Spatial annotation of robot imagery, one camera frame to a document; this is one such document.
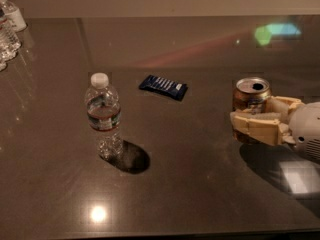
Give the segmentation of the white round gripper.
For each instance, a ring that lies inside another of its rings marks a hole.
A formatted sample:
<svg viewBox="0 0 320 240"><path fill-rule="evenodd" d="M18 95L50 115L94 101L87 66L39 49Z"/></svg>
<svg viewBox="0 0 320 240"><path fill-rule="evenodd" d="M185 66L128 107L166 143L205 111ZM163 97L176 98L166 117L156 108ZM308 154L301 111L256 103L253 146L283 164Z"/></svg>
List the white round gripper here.
<svg viewBox="0 0 320 240"><path fill-rule="evenodd" d="M231 112L233 129L270 146L290 144L300 157L320 163L320 102L303 105L298 98L271 96L266 111L271 113ZM288 126L281 115L291 112Z"/></svg>

